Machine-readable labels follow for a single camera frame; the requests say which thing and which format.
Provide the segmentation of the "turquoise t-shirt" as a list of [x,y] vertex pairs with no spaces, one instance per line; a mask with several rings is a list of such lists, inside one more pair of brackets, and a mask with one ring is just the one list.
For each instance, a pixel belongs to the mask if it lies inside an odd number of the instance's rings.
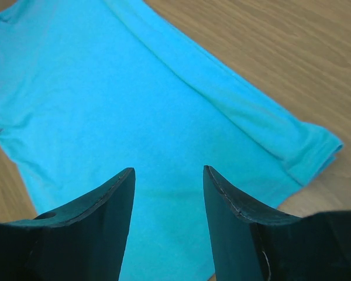
[[278,207],[342,146],[143,1],[17,1],[0,12],[0,147],[36,211],[136,171],[121,280],[212,276],[205,165]]

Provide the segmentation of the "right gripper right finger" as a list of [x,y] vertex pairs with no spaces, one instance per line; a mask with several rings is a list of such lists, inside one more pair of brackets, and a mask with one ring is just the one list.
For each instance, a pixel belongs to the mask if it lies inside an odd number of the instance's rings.
[[204,200],[218,280],[351,280],[351,211],[304,218],[271,208],[213,167]]

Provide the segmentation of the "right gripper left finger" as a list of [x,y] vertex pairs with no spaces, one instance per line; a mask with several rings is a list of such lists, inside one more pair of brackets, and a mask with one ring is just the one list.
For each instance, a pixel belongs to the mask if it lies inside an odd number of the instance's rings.
[[118,280],[135,171],[32,220],[0,223],[0,280]]

